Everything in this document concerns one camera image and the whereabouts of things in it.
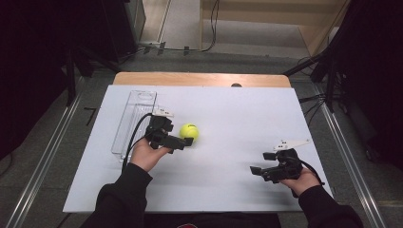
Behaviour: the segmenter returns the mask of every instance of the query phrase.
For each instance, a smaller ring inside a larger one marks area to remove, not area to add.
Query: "white table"
[[[200,129],[183,151],[164,156],[150,172],[148,212],[299,211],[282,184],[253,176],[249,166],[272,167],[263,152],[281,140],[310,140],[298,156],[318,172],[331,194],[295,91],[272,87],[111,85],[71,185],[64,212],[90,213],[101,187],[114,182],[122,164],[111,147],[131,90],[157,91],[158,104],[175,113],[172,135],[182,124]]]

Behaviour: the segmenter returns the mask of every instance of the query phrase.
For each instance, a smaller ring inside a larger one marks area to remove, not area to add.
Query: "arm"
[[[338,205],[317,181],[315,174],[304,168],[298,180],[281,180],[299,196],[299,205],[309,227],[363,227],[350,206]]]
[[[82,227],[143,227],[145,189],[152,180],[147,172],[170,150],[154,150],[145,139],[137,142],[124,173],[101,189],[95,211]]]

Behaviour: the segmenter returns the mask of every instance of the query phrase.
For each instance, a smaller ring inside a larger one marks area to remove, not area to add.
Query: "ball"
[[[181,138],[193,138],[195,141],[199,137],[199,129],[192,123],[186,123],[181,127],[179,132]]]

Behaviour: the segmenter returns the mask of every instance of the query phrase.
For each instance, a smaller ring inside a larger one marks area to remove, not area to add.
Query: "person's right arm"
[[[323,189],[309,169],[303,168],[298,180],[281,180],[299,196],[299,205],[309,227],[363,227],[355,210],[339,205]]]

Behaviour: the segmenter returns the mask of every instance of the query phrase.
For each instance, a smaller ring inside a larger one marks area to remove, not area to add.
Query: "black sleeve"
[[[101,189],[95,211],[81,227],[143,227],[145,188],[151,180],[142,168],[129,163],[115,183]]]
[[[322,186],[303,192],[299,196],[299,205],[308,219],[308,227],[363,227],[355,210],[337,204]]]

